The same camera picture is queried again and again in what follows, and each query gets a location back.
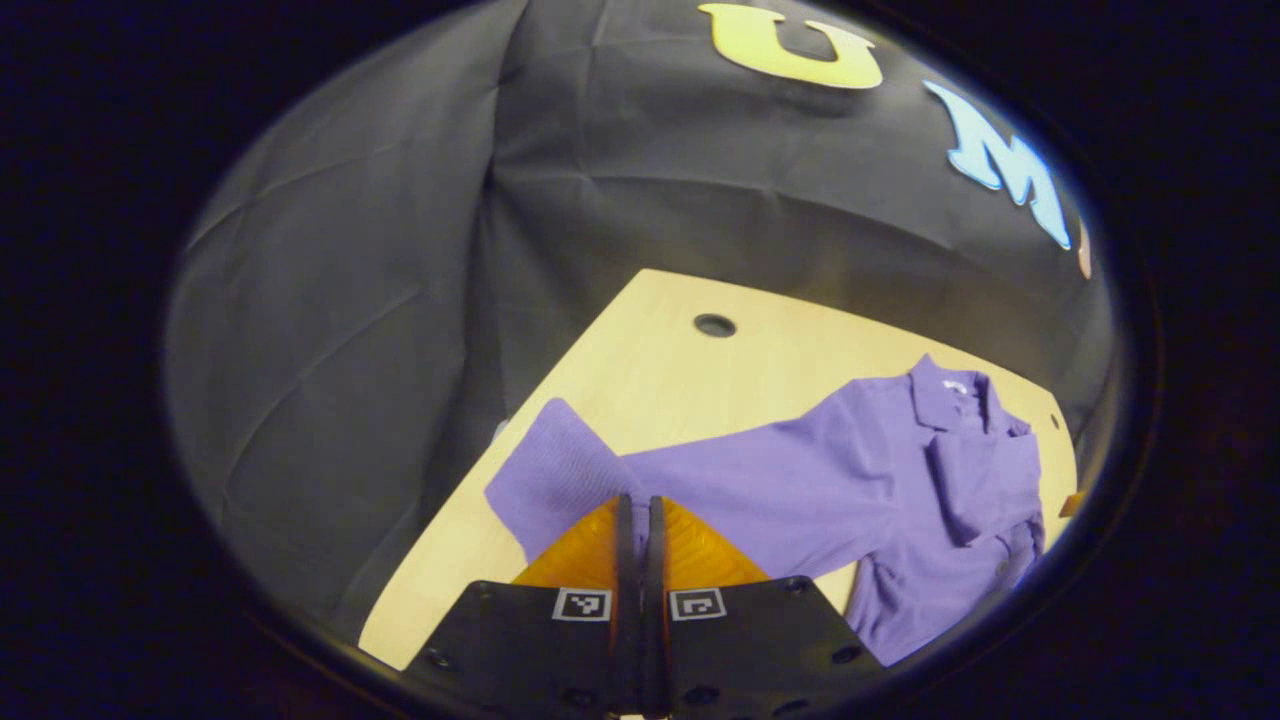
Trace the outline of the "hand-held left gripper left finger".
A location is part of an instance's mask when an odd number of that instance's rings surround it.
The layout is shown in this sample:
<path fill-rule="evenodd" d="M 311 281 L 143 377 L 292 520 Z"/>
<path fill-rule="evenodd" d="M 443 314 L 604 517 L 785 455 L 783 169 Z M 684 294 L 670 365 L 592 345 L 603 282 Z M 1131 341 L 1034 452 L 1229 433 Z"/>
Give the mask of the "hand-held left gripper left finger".
<path fill-rule="evenodd" d="M 632 703 L 637 562 L 628 496 L 576 521 L 512 582 L 466 585 L 406 669 L 461 717 L 609 717 Z"/>

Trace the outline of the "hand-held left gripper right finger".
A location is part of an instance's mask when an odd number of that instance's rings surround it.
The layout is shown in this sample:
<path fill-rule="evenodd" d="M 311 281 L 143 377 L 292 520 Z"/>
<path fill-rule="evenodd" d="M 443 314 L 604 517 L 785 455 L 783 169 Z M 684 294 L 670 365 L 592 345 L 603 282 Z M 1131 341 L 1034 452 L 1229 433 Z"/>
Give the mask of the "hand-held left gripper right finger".
<path fill-rule="evenodd" d="M 649 503 L 643 698 L 658 717 L 833 717 L 886 669 L 817 582 L 769 577 L 695 512 Z"/>

